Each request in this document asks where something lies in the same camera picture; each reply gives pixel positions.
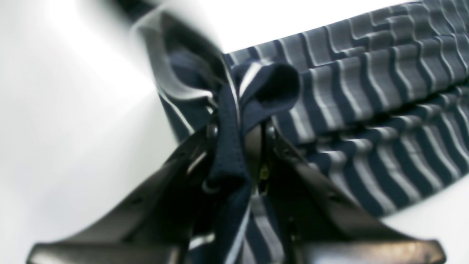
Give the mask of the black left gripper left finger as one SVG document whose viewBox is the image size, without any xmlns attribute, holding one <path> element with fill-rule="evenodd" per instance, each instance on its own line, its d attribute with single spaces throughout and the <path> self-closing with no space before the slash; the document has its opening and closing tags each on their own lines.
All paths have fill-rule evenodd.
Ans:
<svg viewBox="0 0 469 264">
<path fill-rule="evenodd" d="M 186 264 L 194 225 L 208 203 L 218 126 L 188 137 L 162 167 L 81 232 L 32 248 L 29 264 Z"/>
</svg>

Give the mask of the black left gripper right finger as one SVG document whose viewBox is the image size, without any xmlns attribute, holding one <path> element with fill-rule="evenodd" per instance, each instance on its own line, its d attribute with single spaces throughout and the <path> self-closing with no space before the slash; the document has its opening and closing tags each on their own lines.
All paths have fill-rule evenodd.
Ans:
<svg viewBox="0 0 469 264">
<path fill-rule="evenodd" d="M 262 124 L 273 207 L 287 264 L 444 264 L 435 239 L 418 239 L 373 217 L 308 165 L 272 122 Z"/>
</svg>

